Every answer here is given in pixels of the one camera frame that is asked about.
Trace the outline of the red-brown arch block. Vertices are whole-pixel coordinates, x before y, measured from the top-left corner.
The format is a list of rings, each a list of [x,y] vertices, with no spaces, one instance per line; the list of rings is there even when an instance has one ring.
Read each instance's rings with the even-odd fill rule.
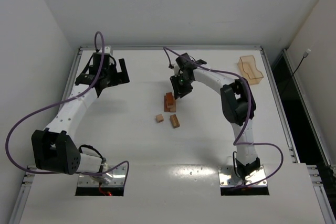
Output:
[[[165,106],[170,109],[174,107],[174,95],[172,92],[167,92],[165,94]]]

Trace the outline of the light wood long block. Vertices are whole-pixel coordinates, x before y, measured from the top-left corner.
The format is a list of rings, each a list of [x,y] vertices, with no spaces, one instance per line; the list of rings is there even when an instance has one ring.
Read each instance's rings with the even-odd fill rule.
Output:
[[[176,100],[173,98],[173,105],[169,107],[169,111],[172,113],[176,112]]]

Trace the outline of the clear orange plastic box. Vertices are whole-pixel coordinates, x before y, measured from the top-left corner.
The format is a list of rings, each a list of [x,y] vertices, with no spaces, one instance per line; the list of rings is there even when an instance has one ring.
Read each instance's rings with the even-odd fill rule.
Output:
[[[263,79],[263,73],[257,69],[256,60],[253,55],[241,56],[237,63],[241,75],[250,85],[256,85]]]

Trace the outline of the red-brown long block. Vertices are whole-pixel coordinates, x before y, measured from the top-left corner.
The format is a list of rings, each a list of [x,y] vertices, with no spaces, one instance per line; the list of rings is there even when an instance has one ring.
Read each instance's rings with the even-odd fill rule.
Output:
[[[164,104],[164,112],[170,112],[170,109],[167,107],[166,103]]]

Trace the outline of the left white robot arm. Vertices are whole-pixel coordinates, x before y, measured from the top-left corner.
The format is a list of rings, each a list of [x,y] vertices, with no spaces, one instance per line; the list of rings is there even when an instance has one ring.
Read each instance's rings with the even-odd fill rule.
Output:
[[[115,60],[109,53],[92,54],[76,78],[70,94],[56,117],[32,136],[35,164],[52,173],[75,173],[101,176],[108,171],[106,159],[100,154],[89,155],[84,145],[75,144],[75,133],[86,111],[105,88],[130,81],[125,60]]]

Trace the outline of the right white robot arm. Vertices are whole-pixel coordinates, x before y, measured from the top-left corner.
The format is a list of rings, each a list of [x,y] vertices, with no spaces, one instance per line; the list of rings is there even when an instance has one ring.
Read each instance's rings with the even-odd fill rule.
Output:
[[[206,85],[220,95],[223,115],[234,131],[236,173],[239,178],[245,179],[260,168],[260,159],[253,146],[252,132],[256,104],[248,83],[244,78],[232,79],[213,72],[206,67],[206,61],[192,61],[187,53],[175,61],[170,67],[174,70],[170,81],[175,99],[191,93],[194,81]]]

